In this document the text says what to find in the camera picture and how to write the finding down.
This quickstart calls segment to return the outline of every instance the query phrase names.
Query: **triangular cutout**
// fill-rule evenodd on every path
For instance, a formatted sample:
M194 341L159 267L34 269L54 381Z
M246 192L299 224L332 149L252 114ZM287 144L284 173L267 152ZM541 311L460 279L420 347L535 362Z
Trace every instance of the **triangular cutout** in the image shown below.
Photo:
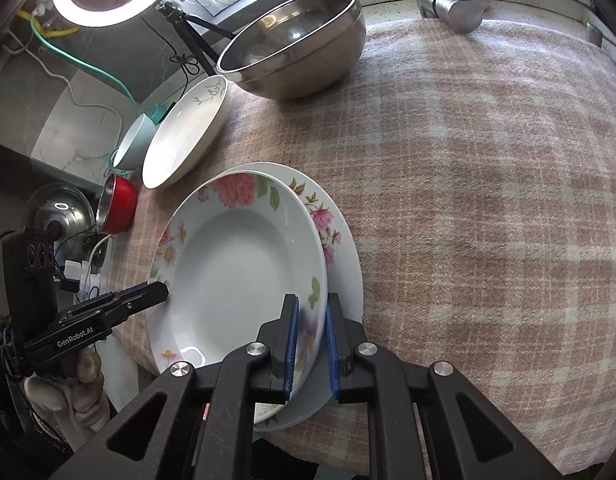
M107 449L136 462L142 460L167 399L168 396L164 393L152 397L108 439Z
M475 406L470 397L459 393L456 399L479 462L489 462L512 451L509 438Z

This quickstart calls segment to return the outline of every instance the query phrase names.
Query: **gloved hand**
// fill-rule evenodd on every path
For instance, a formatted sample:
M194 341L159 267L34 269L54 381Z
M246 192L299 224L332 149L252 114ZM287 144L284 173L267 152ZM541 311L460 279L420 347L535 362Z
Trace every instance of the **gloved hand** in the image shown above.
M32 376L25 380L24 390L37 415L73 451L110 420L101 357L89 348L79 351L76 379Z

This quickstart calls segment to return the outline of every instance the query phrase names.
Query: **red bowl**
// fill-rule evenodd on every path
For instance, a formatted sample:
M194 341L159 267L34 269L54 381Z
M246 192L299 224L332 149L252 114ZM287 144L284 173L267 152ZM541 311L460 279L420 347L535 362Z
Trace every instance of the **red bowl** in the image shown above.
M96 230L107 235L127 231L137 207L137 191L129 180L112 173L96 208Z

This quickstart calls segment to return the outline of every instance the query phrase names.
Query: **white cable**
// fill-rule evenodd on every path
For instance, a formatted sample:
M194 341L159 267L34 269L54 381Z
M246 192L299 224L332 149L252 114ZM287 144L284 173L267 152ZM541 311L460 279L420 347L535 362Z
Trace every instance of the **white cable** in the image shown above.
M101 240L99 240L96 243L96 245L94 246L94 249L92 249L92 252L90 253L90 257L88 258L88 267L86 267L86 281L84 282L84 287L83 287L83 292L82 292L85 300L88 299L90 292L92 292L92 289L88 288L88 283L90 281L90 269L92 268L92 260L94 259L94 255L96 254L96 251L98 250L98 248L101 247L105 243L105 241L109 240L110 238L112 238L112 235L105 235L103 238L101 238Z
M67 77L62 76L60 74L55 74L54 72L50 72L50 70L48 70L48 67L46 67L45 63L43 61L41 61L40 57L38 57L36 54L34 54L28 47L27 44L24 45L22 43L21 40L19 40L18 36L12 32L9 28L7 30L8 34L10 34L10 36L12 36L14 38L14 40L21 46L20 50L11 50L8 47L6 47L4 45L4 48L7 52L9 52L10 54L18 54L20 53L22 50L25 50L28 54L30 54L30 56L32 56L33 58L35 58L35 60L37 60L39 62L39 64L41 65L41 67L43 68L43 70L45 70L45 73L49 76L52 77L56 77L58 79L63 79L63 81L65 81L65 83L68 85L68 89L70 90L70 97L72 98L72 102L75 104L75 106L78 106L80 108L90 108L90 107L94 107L94 108L103 108L105 110L108 110L110 112L112 112L114 115L117 116L118 120L119 120L119 134L117 135L117 141L116 143L119 144L119 140L121 139L121 133L123 132L123 119L121 119L121 116L119 115L119 112L117 112L114 108L109 107L108 105L102 105L99 103L93 103L93 104L81 104L81 103L77 103L75 96L74 96L74 90L72 88L72 85L70 84L70 81Z

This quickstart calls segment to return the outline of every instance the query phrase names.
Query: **plaid tablecloth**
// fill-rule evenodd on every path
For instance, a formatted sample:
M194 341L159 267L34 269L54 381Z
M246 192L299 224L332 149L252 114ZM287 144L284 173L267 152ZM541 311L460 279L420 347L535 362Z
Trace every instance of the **plaid tablecloth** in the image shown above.
M567 473L616 445L616 66L595 46L519 23L470 36L437 20L371 27L345 80L295 102L233 88L207 158L142 189L111 286L145 280L196 186L253 160L294 166L333 197L361 260L368 337L403 360L456 365ZM116 331L155 369L145 319ZM328 405L265 438L367 471L364 406Z

